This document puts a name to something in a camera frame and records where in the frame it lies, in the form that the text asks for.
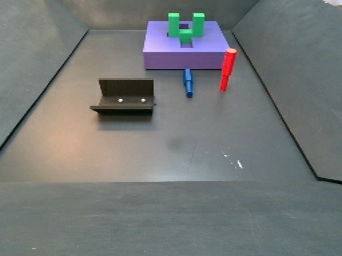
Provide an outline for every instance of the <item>gray wall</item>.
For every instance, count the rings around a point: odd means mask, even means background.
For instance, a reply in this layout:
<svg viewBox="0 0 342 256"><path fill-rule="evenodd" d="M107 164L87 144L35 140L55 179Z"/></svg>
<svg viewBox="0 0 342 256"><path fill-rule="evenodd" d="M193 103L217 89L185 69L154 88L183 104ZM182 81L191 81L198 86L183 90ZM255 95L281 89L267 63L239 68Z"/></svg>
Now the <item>gray wall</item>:
<svg viewBox="0 0 342 256"><path fill-rule="evenodd" d="M55 0L1 1L0 146L86 32Z"/></svg>
<svg viewBox="0 0 342 256"><path fill-rule="evenodd" d="M231 29L259 0L60 0L92 29L146 29L148 20L166 20L168 12L179 12L191 19L194 12L205 12L207 20L217 20Z"/></svg>
<svg viewBox="0 0 342 256"><path fill-rule="evenodd" d="M234 34L317 175L342 180L342 11L262 0Z"/></svg>

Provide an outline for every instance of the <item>black angle bracket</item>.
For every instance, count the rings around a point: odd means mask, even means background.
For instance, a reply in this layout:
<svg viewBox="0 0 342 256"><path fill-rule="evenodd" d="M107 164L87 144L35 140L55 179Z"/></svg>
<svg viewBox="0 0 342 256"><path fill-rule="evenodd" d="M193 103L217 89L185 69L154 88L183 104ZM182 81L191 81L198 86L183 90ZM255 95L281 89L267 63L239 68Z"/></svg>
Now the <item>black angle bracket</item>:
<svg viewBox="0 0 342 256"><path fill-rule="evenodd" d="M100 114L151 113L155 106L154 79L100 78L102 100L91 109Z"/></svg>

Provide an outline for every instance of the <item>gray floor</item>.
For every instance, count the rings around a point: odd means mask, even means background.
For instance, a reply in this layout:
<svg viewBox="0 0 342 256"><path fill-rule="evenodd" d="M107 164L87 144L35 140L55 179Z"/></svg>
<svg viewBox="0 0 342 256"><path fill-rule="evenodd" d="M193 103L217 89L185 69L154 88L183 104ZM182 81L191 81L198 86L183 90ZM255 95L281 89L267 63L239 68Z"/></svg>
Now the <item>gray floor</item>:
<svg viewBox="0 0 342 256"><path fill-rule="evenodd" d="M233 47L237 42L226 33ZM221 71L146 71L144 31L91 31L0 152L1 181L313 181L239 50L230 89ZM99 78L155 79L152 118L99 117Z"/></svg>
<svg viewBox="0 0 342 256"><path fill-rule="evenodd" d="M339 185L0 183L4 256L341 256Z"/></svg>

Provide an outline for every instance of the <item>purple block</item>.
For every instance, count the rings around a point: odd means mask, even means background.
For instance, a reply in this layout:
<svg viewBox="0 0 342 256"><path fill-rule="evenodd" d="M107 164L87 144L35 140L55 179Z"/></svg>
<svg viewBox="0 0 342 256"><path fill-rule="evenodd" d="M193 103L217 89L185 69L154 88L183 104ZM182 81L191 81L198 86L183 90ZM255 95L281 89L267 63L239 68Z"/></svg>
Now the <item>purple block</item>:
<svg viewBox="0 0 342 256"><path fill-rule="evenodd" d="M146 69L222 69L229 46L217 21L206 21L205 36L193 37L193 48L181 46L176 37L167 37L168 22L150 21L144 40Z"/></svg>

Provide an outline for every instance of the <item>green u-shaped block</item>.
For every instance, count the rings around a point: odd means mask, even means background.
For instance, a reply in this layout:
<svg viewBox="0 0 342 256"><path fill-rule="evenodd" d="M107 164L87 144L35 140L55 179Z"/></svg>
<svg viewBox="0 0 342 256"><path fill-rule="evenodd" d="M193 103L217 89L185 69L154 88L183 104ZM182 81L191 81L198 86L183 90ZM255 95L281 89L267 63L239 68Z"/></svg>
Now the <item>green u-shaped block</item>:
<svg viewBox="0 0 342 256"><path fill-rule="evenodd" d="M168 13L168 36L179 37L182 44L190 44L193 37L202 37L205 34L205 13L193 14L193 29L179 28L179 13Z"/></svg>

